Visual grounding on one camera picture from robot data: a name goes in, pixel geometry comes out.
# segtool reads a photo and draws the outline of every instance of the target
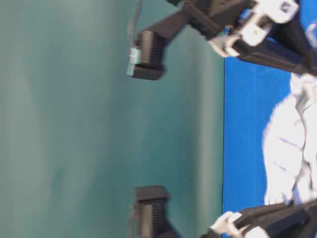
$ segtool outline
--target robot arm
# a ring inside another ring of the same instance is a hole
[[[168,2],[177,5],[180,0]],[[164,49],[189,24],[222,57],[317,76],[317,58],[299,10],[299,0],[188,0],[177,13],[139,33],[128,74],[159,79]],[[230,30],[217,37],[225,29]]]

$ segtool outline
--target wire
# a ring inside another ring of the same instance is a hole
[[[128,38],[130,41],[131,46],[137,48],[137,44],[135,42],[135,27],[138,22],[138,19],[141,14],[141,9],[142,9],[142,0],[136,0],[136,9],[133,17],[130,20],[129,26],[128,26]]]

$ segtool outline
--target blue mat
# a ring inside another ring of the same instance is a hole
[[[317,1],[303,0],[301,21],[317,20]],[[263,205],[263,130],[274,105],[290,91],[290,73],[225,60],[223,211]]]

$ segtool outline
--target teal backdrop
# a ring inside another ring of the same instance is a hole
[[[1,238],[125,238],[149,184],[184,238],[221,214],[223,60],[188,28],[162,80],[127,77],[134,6],[1,0]],[[146,0],[138,29],[176,10]]]

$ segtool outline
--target white fabric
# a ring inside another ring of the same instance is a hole
[[[314,23],[306,31],[314,48],[316,28]],[[266,205],[317,198],[317,78],[292,73],[290,88],[264,131]]]

